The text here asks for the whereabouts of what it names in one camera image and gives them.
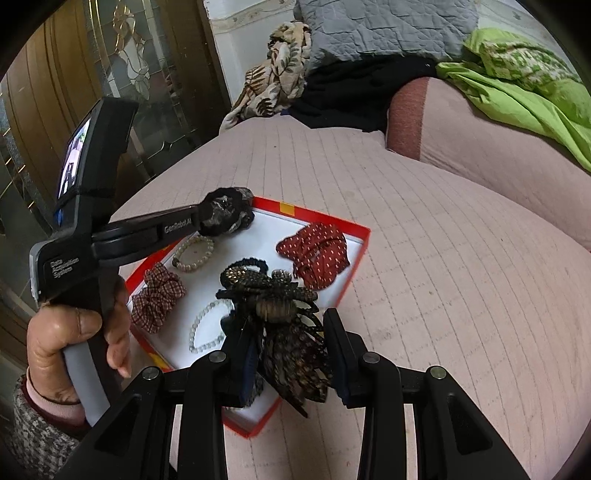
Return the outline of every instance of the pearl bracelet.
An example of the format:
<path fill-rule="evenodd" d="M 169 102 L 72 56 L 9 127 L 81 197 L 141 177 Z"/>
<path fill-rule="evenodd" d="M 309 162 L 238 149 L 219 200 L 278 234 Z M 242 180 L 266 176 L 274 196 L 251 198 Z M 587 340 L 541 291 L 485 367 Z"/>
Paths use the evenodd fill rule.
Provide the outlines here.
<path fill-rule="evenodd" d="M 205 252 L 204 256 L 201 257 L 201 259 L 197 260 L 196 262 L 192 263 L 192 264 L 184 264 L 181 262 L 181 255 L 184 253 L 184 251 L 192 244 L 196 244 L 198 242 L 205 242 L 207 243 L 207 251 Z M 178 250 L 176 251 L 176 253 L 173 256 L 173 267 L 179 269 L 182 272 L 194 272 L 195 270 L 197 270 L 198 268 L 202 267 L 203 264 L 209 260 L 212 256 L 213 253 L 213 240 L 211 240 L 210 238 L 201 236 L 201 235 L 196 235 L 196 236 L 192 236 L 191 238 L 187 238 L 182 244 L 181 246 L 178 248 Z"/>
<path fill-rule="evenodd" d="M 205 307 L 202 311 L 199 312 L 197 318 L 191 325 L 191 330 L 189 331 L 189 350 L 191 351 L 191 353 L 206 352 L 210 348 L 213 348 L 216 345 L 220 345 L 226 338 L 226 335 L 224 334 L 224 332 L 222 332 L 211 342 L 207 342 L 203 345 L 195 347 L 195 332 L 197 331 L 197 327 L 199 327 L 199 323 L 201 323 L 201 320 L 203 319 L 203 317 L 205 317 L 205 315 L 207 315 L 213 308 L 217 307 L 218 305 L 225 305 L 226 307 L 228 307 L 228 310 L 230 311 L 234 308 L 234 303 L 232 302 L 232 300 L 221 299 L 214 300 L 209 305 L 207 305 L 207 307 Z"/>

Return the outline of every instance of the green fabric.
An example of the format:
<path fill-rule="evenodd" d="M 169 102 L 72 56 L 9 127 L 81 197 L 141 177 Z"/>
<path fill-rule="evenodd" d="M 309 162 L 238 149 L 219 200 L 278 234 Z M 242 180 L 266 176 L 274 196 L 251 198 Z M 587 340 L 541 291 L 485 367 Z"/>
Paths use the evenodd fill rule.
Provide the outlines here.
<path fill-rule="evenodd" d="M 440 63 L 440 78 L 491 119 L 562 143 L 591 172 L 591 97 L 578 75 L 552 51 L 496 28 L 474 30 L 465 46 L 480 64 Z"/>

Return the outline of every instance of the houndstooth sleeve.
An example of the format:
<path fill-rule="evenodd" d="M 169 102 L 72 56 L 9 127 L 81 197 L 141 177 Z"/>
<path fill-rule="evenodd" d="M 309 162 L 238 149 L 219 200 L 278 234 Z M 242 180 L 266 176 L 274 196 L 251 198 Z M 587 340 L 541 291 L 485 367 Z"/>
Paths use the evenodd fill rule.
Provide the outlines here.
<path fill-rule="evenodd" d="M 24 377 L 14 391 L 14 429 L 9 440 L 13 455 L 34 480 L 51 480 L 66 463 L 78 440 L 50 425 L 28 403 Z"/>

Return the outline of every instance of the red polka dot scrunchie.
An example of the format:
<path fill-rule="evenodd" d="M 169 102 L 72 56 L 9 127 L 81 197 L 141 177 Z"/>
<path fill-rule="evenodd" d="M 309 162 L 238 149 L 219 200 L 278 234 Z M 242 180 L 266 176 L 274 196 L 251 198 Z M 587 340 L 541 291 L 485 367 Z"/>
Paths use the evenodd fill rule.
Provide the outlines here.
<path fill-rule="evenodd" d="M 322 290 L 349 266 L 347 242 L 334 225 L 311 223 L 277 244 L 277 253 L 294 263 L 294 277 L 312 290 Z"/>
<path fill-rule="evenodd" d="M 148 333 L 157 333 L 164 324 L 166 315 L 183 297 L 187 290 L 177 274 L 166 269 L 160 262 L 144 273 L 146 286 L 132 298 L 134 308 L 131 322 Z"/>

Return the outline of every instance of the gray quilted pillow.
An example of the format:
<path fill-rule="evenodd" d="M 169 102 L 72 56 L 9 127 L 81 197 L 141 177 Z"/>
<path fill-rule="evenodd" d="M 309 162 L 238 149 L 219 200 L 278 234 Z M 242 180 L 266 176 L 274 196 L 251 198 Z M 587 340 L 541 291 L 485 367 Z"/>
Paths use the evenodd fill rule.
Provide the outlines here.
<path fill-rule="evenodd" d="M 311 29 L 309 70 L 363 54 L 455 60 L 478 23 L 474 0 L 297 0 L 294 16 Z"/>

